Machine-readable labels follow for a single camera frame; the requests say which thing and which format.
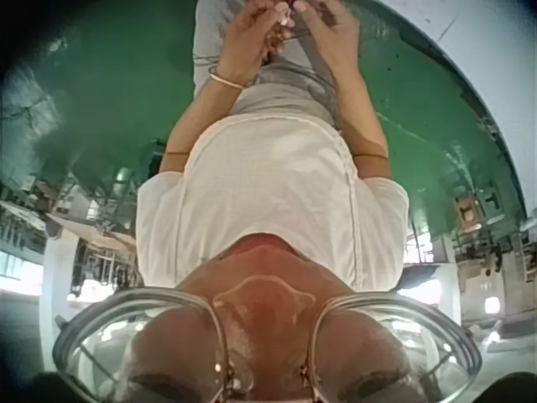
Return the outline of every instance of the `eyeglasses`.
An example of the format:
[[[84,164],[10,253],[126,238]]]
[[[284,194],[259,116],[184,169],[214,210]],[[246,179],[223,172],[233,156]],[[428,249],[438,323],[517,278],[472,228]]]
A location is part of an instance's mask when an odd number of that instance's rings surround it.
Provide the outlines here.
[[[248,363],[227,351],[217,314],[201,298],[130,290],[57,322],[55,365],[91,403],[250,401],[255,388]],[[473,341],[435,308],[365,292],[323,306],[297,376],[303,401],[447,402],[481,365]]]

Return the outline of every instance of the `hand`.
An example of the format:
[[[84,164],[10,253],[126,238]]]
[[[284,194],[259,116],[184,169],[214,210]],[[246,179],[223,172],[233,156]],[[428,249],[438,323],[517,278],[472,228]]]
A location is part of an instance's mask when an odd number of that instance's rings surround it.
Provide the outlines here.
[[[227,29],[216,73],[243,86],[253,80],[269,52],[267,36],[288,11],[289,5],[283,2],[275,6],[259,0],[248,2]]]
[[[314,1],[326,6],[325,9],[333,22],[331,26],[326,24],[315,8],[304,0],[295,2],[294,8],[310,29],[321,58],[328,65],[332,75],[338,71],[356,72],[360,23],[339,0]]]

